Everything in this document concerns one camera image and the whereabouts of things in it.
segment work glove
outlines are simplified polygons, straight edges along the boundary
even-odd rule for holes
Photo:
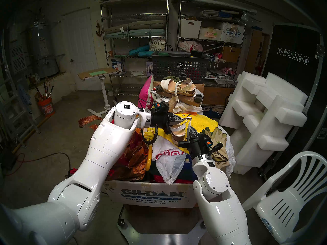
[[[202,130],[202,133],[205,133],[211,138],[211,141],[213,142],[212,147],[217,145],[217,143],[219,142],[223,143],[224,146],[220,148],[217,152],[213,152],[211,156],[214,159],[215,165],[218,169],[228,166],[229,161],[226,152],[227,134],[223,133],[222,130],[220,130],[218,127],[216,127],[213,132],[210,132],[209,127],[206,127],[205,130]]]

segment water heater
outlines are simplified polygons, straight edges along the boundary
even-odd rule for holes
[[[53,52],[49,24],[44,21],[35,21],[31,35],[35,67],[40,78],[58,73],[59,68]]]

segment pink pillow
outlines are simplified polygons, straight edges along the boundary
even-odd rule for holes
[[[152,89],[153,89],[153,76],[151,75],[151,77],[148,78],[148,80],[145,82],[145,84],[143,85],[143,87],[141,89],[139,98],[143,99],[144,101],[139,99],[139,103],[138,103],[139,108],[146,108],[146,109],[152,108],[152,104],[149,104],[146,102],[146,101],[148,101],[150,103],[153,103],[153,98],[151,95]]]

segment sandal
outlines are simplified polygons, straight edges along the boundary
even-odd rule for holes
[[[182,80],[179,82],[174,82],[172,79],[162,80],[160,83],[164,91],[174,94],[176,101],[179,101],[178,95],[184,96],[194,96],[195,95],[195,85],[191,79]]]
[[[172,140],[173,143],[177,146],[178,145],[178,141],[184,141],[185,139],[185,128],[186,128],[186,123],[183,124],[176,124],[176,125],[172,125],[170,126],[170,130],[171,130],[171,135],[172,135]]]

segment white door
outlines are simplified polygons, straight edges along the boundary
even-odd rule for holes
[[[85,9],[64,16],[70,71],[78,90],[100,90],[98,77],[81,80],[78,73],[98,68],[91,29],[90,10]]]

